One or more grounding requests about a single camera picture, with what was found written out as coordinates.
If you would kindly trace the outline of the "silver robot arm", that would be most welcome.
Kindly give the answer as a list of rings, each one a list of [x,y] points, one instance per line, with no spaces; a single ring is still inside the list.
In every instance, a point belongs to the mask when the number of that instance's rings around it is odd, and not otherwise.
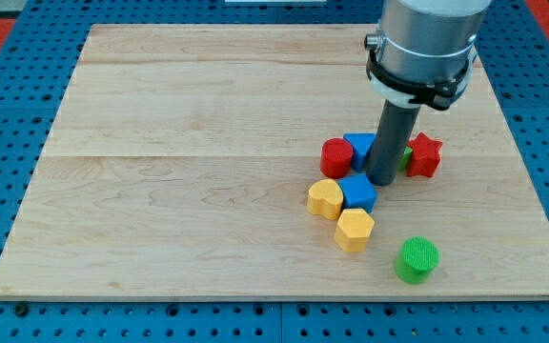
[[[490,0],[385,0],[364,38],[366,74],[403,108],[446,111],[464,93],[477,58],[474,44]]]

